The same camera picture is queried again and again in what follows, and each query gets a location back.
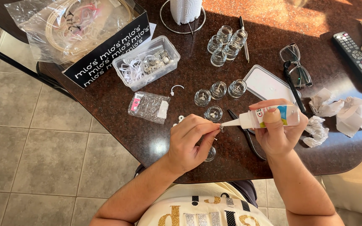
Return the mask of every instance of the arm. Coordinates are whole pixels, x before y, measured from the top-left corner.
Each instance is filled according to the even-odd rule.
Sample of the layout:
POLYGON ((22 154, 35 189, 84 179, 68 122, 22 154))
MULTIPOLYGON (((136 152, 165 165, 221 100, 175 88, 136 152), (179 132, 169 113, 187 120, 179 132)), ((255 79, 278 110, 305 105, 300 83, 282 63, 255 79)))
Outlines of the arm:
MULTIPOLYGON (((266 100, 251 105, 250 109, 282 104, 292 105, 284 99, 266 100)), ((280 111, 271 109, 265 113, 264 122, 266 128, 257 129, 256 138, 266 152, 276 187, 286 206, 289 225, 343 226, 327 193, 293 150, 308 118, 301 113, 299 125, 285 127, 280 111)))
POLYGON ((168 153, 115 192, 90 226, 133 226, 173 181, 206 159, 218 133, 219 124, 195 115, 186 117, 171 128, 168 153), (201 146, 195 146, 203 135, 201 146))

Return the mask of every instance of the glue bottle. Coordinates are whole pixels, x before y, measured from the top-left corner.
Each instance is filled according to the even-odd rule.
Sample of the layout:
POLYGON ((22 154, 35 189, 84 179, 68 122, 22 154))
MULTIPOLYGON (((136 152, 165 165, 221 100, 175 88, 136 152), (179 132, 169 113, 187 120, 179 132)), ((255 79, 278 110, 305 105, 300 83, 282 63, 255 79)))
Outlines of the glue bottle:
POLYGON ((220 127, 223 128, 224 126, 241 126, 243 129, 265 128, 266 126, 264 123, 264 115, 268 110, 272 108, 279 109, 284 126, 296 126, 300 123, 299 107, 295 105, 274 105, 242 113, 240 114, 238 119, 224 122, 221 124, 220 127))

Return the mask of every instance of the black box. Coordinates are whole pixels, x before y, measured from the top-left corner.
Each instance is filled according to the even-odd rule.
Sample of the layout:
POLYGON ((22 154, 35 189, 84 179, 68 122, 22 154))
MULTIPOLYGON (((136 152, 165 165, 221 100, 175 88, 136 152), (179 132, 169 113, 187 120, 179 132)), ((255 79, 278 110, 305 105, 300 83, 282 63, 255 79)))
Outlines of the black box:
POLYGON ((146 10, 135 3, 133 11, 136 17, 133 21, 64 70, 63 74, 84 89, 113 66, 113 59, 135 49, 150 37, 146 10))

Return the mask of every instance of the pliers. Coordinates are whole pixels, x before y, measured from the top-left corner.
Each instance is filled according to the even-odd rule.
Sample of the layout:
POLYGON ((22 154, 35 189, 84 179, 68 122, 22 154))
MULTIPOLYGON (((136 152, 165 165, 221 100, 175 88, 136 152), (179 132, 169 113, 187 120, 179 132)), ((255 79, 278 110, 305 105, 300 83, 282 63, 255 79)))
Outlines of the pliers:
MULTIPOLYGON (((239 118, 232 110, 228 109, 227 111, 229 112, 230 116, 231 116, 233 119, 238 119, 238 118, 239 118)), ((247 141, 248 141, 248 146, 249 146, 249 148, 251 149, 251 151, 252 151, 258 158, 260 158, 260 159, 263 160, 263 161, 266 161, 266 158, 263 158, 262 156, 260 156, 260 155, 258 154, 258 152, 255 150, 254 144, 252 143, 251 136, 249 135, 249 132, 251 132, 251 133, 253 133, 253 134, 255 134, 255 132, 252 131, 252 130, 250 130, 250 129, 243 129, 243 128, 241 128, 241 129, 244 131, 244 134, 245 134, 245 136, 246 136, 246 138, 247 138, 247 141)))

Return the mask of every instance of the dark marble tabletop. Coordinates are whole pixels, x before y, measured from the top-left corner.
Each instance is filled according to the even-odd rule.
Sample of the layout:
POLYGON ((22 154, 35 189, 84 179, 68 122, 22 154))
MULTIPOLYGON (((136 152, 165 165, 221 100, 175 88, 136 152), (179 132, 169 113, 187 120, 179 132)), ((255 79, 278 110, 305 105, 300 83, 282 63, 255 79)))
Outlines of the dark marble tabletop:
MULTIPOLYGON (((243 113, 259 99, 246 92, 241 98, 226 96, 212 100, 207 107, 194 104, 194 94, 199 89, 209 89, 216 81, 229 85, 244 78, 254 64, 259 64, 283 79, 279 50, 295 42, 301 52, 301 64, 309 71, 314 85, 301 89, 302 101, 309 110, 309 97, 323 87, 336 94, 336 100, 355 96, 362 99, 362 87, 350 67, 331 42, 332 35, 348 32, 354 41, 362 45, 362 1, 357 0, 232 0, 203 1, 206 22, 195 36, 179 35, 167 30, 160 22, 159 10, 164 0, 139 1, 148 11, 149 21, 156 23, 154 37, 165 35, 181 55, 178 68, 139 91, 170 96, 176 89, 164 125, 128 115, 128 105, 134 92, 126 87, 114 69, 100 76, 85 90, 60 73, 53 64, 45 64, 54 77, 94 116, 104 127, 144 166, 158 160, 169 147, 170 129, 178 123, 178 116, 196 114, 203 116, 207 107, 220 106, 224 115, 221 121, 231 120, 227 109, 243 113), (239 29, 238 17, 244 18, 248 31, 250 62, 243 52, 227 61, 223 67, 210 63, 206 46, 209 38, 224 24, 239 29)), ((173 23, 169 5, 163 10, 166 23, 173 23)), ((295 150, 315 175, 346 172, 362 161, 362 130, 349 138, 336 130, 336 117, 326 117, 329 138, 318 147, 309 148, 302 139, 295 150)), ((304 132, 301 138, 308 137, 304 132)), ((217 155, 212 162, 204 162, 194 170, 178 178, 179 183, 234 181, 271 178, 266 161, 259 160, 249 149, 247 140, 238 127, 228 127, 214 142, 217 155)), ((253 137, 254 145, 264 154, 253 137)))

